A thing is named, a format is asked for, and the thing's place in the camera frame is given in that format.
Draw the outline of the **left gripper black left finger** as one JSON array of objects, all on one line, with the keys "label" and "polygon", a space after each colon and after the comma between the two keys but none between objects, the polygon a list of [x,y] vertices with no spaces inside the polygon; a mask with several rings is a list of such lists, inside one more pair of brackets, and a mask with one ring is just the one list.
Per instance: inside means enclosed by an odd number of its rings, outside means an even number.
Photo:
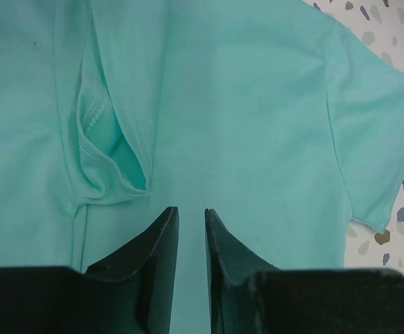
[{"label": "left gripper black left finger", "polygon": [[0,268],[0,333],[168,333],[178,228],[169,207],[85,273]]}]

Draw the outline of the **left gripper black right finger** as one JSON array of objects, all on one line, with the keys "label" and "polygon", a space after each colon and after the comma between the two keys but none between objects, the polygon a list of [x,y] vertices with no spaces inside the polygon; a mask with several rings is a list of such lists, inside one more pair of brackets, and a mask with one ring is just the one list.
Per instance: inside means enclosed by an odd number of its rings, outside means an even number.
[{"label": "left gripper black right finger", "polygon": [[281,270],[204,217],[212,333],[404,333],[401,273]]}]

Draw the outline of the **teal t shirt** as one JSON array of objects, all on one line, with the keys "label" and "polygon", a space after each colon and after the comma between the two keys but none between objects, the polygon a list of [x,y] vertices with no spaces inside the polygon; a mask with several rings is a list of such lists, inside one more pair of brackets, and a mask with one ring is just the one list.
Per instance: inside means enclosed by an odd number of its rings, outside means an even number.
[{"label": "teal t shirt", "polygon": [[168,206],[172,333],[207,333],[203,212],[338,268],[404,178],[404,74],[303,1],[0,1],[0,267],[82,269]]}]

